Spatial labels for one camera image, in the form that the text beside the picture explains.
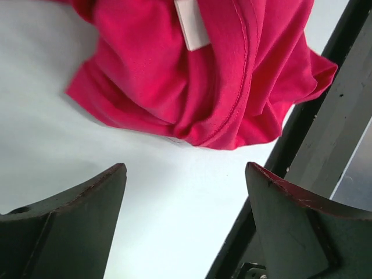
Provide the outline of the pink t shirt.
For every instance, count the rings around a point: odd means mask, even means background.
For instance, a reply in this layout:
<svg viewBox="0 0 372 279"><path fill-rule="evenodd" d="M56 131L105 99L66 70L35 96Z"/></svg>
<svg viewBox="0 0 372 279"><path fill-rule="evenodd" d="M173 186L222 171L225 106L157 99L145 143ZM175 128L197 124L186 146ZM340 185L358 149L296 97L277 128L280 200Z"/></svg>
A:
<svg viewBox="0 0 372 279"><path fill-rule="evenodd" d="M98 30L67 94L102 123L233 150L278 138L292 105L318 98L335 63L312 51L312 1L196 1L208 40L190 51L180 1L70 1Z"/></svg>

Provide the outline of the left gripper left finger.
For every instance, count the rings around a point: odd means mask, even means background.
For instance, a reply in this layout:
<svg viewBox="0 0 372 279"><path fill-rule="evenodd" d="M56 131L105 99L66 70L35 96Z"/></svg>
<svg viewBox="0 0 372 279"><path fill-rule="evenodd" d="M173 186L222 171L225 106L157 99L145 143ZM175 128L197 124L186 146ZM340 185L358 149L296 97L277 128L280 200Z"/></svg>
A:
<svg viewBox="0 0 372 279"><path fill-rule="evenodd" d="M1 215L1 278L103 278L126 181L118 163Z"/></svg>

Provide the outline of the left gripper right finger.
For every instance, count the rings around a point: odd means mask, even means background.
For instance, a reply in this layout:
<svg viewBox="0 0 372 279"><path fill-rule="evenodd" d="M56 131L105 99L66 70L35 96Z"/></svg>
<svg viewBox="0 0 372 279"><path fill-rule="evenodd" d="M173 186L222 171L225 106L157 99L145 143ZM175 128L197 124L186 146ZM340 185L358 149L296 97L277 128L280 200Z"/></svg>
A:
<svg viewBox="0 0 372 279"><path fill-rule="evenodd" d="M268 278L371 278L371 212L253 162L245 175Z"/></svg>

